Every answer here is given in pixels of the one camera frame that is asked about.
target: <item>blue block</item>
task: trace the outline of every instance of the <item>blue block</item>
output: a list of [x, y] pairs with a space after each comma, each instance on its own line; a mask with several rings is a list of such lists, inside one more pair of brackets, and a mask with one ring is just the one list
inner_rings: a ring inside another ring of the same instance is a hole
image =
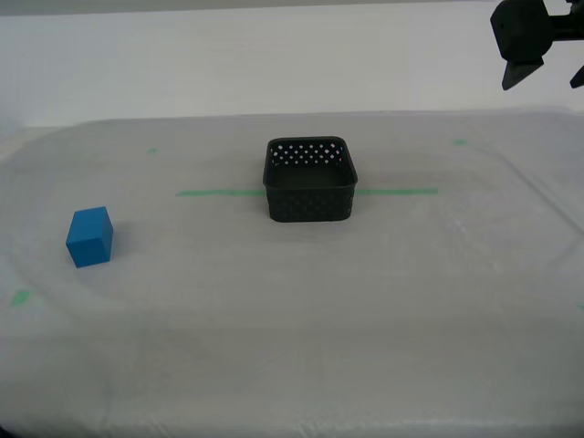
[[113, 227], [106, 207], [80, 210], [73, 214], [67, 248], [76, 267], [109, 262]]

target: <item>green tape line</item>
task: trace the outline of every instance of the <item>green tape line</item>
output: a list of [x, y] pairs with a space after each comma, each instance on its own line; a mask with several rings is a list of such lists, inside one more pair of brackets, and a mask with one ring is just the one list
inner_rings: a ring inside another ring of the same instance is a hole
[[10, 307], [17, 308], [18, 306], [22, 306], [26, 304], [29, 298], [30, 298], [29, 290], [18, 289], [12, 296], [12, 299], [10, 300]]
[[[433, 195], [438, 194], [438, 189], [421, 188], [421, 189], [361, 189], [356, 190], [357, 195], [378, 195], [378, 196], [416, 196], [416, 195]], [[264, 196], [264, 190], [185, 190], [178, 192], [179, 197], [205, 197], [205, 196]]]
[[263, 196], [266, 194], [264, 190], [186, 190], [178, 192], [176, 196]]
[[355, 194], [379, 195], [379, 196], [415, 196], [438, 194], [438, 189], [362, 189], [356, 190]]

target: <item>white tablecloth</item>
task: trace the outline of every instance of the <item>white tablecloth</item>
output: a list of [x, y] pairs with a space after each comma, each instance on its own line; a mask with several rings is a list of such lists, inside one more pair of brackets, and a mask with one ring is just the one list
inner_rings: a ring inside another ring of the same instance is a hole
[[[313, 135], [349, 145], [353, 214], [272, 222], [246, 192], [263, 188], [265, 147]], [[101, 205], [112, 259], [76, 269], [71, 217]], [[0, 165], [0, 424], [39, 437], [581, 437], [583, 235], [578, 114], [57, 130]]]

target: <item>black basket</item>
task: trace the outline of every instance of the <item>black basket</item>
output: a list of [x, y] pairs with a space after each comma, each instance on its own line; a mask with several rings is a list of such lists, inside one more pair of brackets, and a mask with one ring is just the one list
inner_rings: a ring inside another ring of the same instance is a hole
[[267, 145], [264, 186], [277, 222], [342, 221], [350, 216], [357, 173], [339, 137], [276, 139]]

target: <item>basket rim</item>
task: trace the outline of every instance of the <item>basket rim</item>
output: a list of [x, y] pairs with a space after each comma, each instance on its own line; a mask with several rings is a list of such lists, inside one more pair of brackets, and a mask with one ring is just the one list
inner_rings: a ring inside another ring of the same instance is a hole
[[[336, 142], [340, 142], [342, 143], [341, 145], [345, 147], [345, 153], [347, 155], [347, 162], [349, 163], [349, 167], [350, 167], [350, 171], [354, 177], [355, 182], [352, 184], [346, 184], [346, 185], [331, 185], [330, 187], [308, 187], [308, 188], [294, 188], [294, 187], [274, 187], [273, 185], [270, 185], [267, 183], [267, 167], [268, 167], [268, 163], [270, 160], [270, 148], [272, 147], [272, 145], [274, 143], [278, 143], [279, 141], [290, 141], [290, 140], [294, 140], [294, 141], [303, 141], [303, 140], [314, 140], [314, 141], [320, 141], [320, 140], [325, 140], [325, 139], [329, 139], [332, 141], [336, 141]], [[267, 144], [267, 148], [266, 148], [266, 160], [264, 162], [264, 179], [263, 179], [263, 183], [264, 183], [264, 187], [266, 187], [267, 189], [270, 190], [278, 190], [281, 192], [290, 192], [290, 191], [302, 191], [302, 192], [312, 192], [312, 191], [320, 191], [320, 190], [342, 190], [342, 189], [349, 189], [349, 188], [355, 188], [355, 185], [357, 185], [357, 182], [359, 181], [359, 178], [357, 176], [357, 171], [355, 171], [355, 165], [353, 164], [353, 159], [350, 156], [350, 152], [349, 152], [349, 147], [347, 146], [347, 143], [341, 139], [340, 137], [337, 137], [336, 135], [321, 135], [321, 136], [317, 136], [317, 137], [279, 137], [277, 139], [273, 139], [271, 141], [268, 142]]]

